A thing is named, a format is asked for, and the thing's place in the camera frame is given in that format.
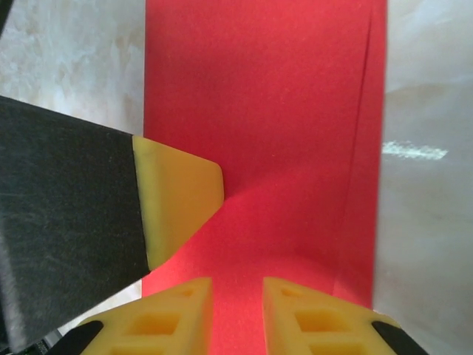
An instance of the red envelope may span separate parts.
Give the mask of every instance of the red envelope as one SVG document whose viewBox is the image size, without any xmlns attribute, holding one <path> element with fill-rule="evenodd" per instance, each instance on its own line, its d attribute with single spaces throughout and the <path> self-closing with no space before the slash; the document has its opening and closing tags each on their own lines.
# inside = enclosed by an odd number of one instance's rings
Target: red envelope
<svg viewBox="0 0 473 355">
<path fill-rule="evenodd" d="M 145 135 L 217 162 L 226 201 L 143 296 L 212 277 L 212 354 L 265 354 L 265 276 L 370 306 L 385 11 L 146 2 Z"/>
</svg>

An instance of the red paper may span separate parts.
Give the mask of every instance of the red paper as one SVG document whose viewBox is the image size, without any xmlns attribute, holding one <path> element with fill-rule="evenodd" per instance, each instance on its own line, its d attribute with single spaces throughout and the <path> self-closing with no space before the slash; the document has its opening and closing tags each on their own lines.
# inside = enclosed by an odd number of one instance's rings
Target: red paper
<svg viewBox="0 0 473 355">
<path fill-rule="evenodd" d="M 211 276 L 212 354 L 265 354 L 264 276 L 370 305 L 384 11 L 147 1 L 145 135 L 220 164 L 227 198 L 143 295 Z"/>
</svg>

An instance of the white marble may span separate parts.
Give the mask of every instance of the white marble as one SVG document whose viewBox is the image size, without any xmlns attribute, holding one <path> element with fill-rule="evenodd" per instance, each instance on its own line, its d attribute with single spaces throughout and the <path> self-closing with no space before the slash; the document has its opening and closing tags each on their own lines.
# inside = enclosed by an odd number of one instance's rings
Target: white marble
<svg viewBox="0 0 473 355">
<path fill-rule="evenodd" d="M 375 309 L 431 355 L 473 354 L 471 18 L 472 0 L 389 3 Z M 144 0 L 16 0 L 0 95 L 141 133 L 143 41 Z"/>
</svg>

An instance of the red card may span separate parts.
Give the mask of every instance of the red card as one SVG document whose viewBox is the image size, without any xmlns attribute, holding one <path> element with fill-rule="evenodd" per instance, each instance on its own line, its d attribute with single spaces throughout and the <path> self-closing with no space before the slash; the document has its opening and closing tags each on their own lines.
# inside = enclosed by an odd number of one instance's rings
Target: red card
<svg viewBox="0 0 473 355">
<path fill-rule="evenodd" d="M 212 354 L 265 354 L 264 276 L 370 305 L 384 11 L 147 1 L 145 135 L 220 164 L 227 198 L 143 296 L 211 276 Z"/>
</svg>

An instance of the marble surface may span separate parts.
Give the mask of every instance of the marble surface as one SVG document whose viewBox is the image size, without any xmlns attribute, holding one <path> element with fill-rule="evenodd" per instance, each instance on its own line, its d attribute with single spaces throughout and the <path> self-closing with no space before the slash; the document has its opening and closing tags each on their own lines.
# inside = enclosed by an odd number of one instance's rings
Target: marble surface
<svg viewBox="0 0 473 355">
<path fill-rule="evenodd" d="M 389 3 L 374 301 L 431 355 L 473 353 L 472 17 L 471 0 Z M 144 0 L 16 0 L 0 95 L 140 134 L 143 49 Z"/>
</svg>

